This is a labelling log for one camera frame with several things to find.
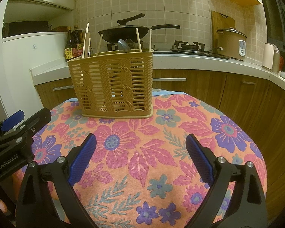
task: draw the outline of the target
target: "cabinet handle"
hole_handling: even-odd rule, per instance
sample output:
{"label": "cabinet handle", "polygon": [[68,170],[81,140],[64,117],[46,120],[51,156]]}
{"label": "cabinet handle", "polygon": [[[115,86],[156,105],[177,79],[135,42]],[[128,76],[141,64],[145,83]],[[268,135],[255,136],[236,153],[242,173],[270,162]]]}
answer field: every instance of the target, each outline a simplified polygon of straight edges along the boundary
{"label": "cabinet handle", "polygon": [[186,81],[187,78],[160,78],[152,79],[152,81]]}
{"label": "cabinet handle", "polygon": [[53,91],[58,91],[58,90],[63,90],[63,89],[70,89],[70,88],[74,88],[74,86],[64,86],[64,87],[56,87],[53,88]]}
{"label": "cabinet handle", "polygon": [[[162,78],[162,79],[152,79],[153,81],[186,81],[186,78]],[[74,86],[64,86],[64,87],[56,87],[53,88],[53,91],[63,90],[63,89],[71,89]]]}
{"label": "cabinet handle", "polygon": [[243,84],[256,85],[256,83],[255,83],[255,82],[249,82],[249,81],[243,81]]}

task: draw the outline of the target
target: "utensil holder basket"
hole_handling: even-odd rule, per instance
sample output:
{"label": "utensil holder basket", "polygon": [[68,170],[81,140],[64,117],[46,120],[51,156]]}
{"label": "utensil holder basket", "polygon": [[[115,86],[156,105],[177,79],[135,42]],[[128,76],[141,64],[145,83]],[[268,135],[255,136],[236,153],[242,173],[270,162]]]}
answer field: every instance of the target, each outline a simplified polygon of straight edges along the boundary
{"label": "utensil holder basket", "polygon": [[147,118],[153,114],[153,50],[108,51],[68,61],[82,115]]}

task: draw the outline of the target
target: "bottle label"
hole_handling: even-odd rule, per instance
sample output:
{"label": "bottle label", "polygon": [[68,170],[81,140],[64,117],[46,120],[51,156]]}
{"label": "bottle label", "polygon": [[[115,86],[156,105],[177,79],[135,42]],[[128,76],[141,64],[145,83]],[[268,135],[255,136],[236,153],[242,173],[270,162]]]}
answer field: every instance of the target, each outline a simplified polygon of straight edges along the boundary
{"label": "bottle label", "polygon": [[72,48],[73,57],[77,57],[77,48]]}
{"label": "bottle label", "polygon": [[77,44],[77,56],[80,56],[84,48],[84,44]]}
{"label": "bottle label", "polygon": [[64,53],[66,55],[67,60],[73,58],[72,48],[66,48],[64,50]]}

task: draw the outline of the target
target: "soy sauce bottle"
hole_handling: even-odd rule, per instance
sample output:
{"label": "soy sauce bottle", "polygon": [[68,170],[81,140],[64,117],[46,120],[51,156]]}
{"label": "soy sauce bottle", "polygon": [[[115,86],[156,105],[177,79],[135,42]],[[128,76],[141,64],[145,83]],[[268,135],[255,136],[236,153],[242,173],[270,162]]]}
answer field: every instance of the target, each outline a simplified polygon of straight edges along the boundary
{"label": "soy sauce bottle", "polygon": [[80,56],[84,48],[84,40],[83,40],[82,30],[78,28],[78,25],[74,26],[74,31],[72,35],[77,47],[77,56]]}
{"label": "soy sauce bottle", "polygon": [[64,53],[67,60],[77,57],[77,46],[72,37],[72,27],[67,28],[67,42],[64,47]]}

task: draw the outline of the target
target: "wooden cutting board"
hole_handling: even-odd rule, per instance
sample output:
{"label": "wooden cutting board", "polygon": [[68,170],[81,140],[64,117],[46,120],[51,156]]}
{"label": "wooden cutting board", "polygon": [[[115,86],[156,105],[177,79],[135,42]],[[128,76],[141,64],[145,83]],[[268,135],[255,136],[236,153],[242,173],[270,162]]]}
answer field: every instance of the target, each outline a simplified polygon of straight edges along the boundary
{"label": "wooden cutting board", "polygon": [[236,29],[236,23],[233,18],[215,11],[211,11],[211,20],[213,48],[216,48],[218,46],[218,34],[216,33],[216,30],[230,27]]}

